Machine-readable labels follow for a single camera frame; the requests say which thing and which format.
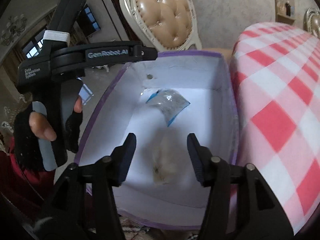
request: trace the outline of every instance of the checkered tablecloth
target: checkered tablecloth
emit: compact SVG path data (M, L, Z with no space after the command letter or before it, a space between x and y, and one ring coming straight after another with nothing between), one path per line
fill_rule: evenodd
M320 202L320 40L286 24L252 25L235 45L230 72L237 165L257 166L297 233Z

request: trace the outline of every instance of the tiled floor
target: tiled floor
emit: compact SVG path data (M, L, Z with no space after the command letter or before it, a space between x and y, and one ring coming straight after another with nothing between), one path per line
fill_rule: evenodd
M115 78L116 74L122 67L121 64L114 65L110 67L110 71L107 73L104 69L96 69L90 68L86 69L86 76L81 78L84 84L88 86L88 88L92 91L93 95L90 96L90 99L83 106L83 122L80 126L80 137L82 136L85 127L91 117L92 112L94 111L97 103L99 102L102 94L105 92L107 87L110 85L112 80ZM68 161L58 169L56 169L54 182L57 181L59 176L65 170L65 168L73 162L75 158L75 154L67 151L68 153Z

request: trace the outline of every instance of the textured wallpaper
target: textured wallpaper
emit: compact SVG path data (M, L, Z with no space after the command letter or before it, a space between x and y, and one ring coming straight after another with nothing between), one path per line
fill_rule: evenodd
M193 0L204 48L232 49L248 26L275 21L275 0ZM305 11L316 6L314 0L295 0L296 25L303 26Z

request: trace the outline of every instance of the tufted chair back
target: tufted chair back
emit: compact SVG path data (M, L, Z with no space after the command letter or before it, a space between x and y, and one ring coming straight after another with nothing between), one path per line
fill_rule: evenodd
M192 0L120 0L132 30L158 51L202 49Z

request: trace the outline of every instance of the clear plastic packet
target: clear plastic packet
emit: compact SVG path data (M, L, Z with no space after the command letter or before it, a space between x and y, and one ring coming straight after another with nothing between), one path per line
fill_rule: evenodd
M159 108L165 117L167 127L169 127L176 116L190 105L190 102L176 90L168 89L158 90L153 93L146 101L146 104Z

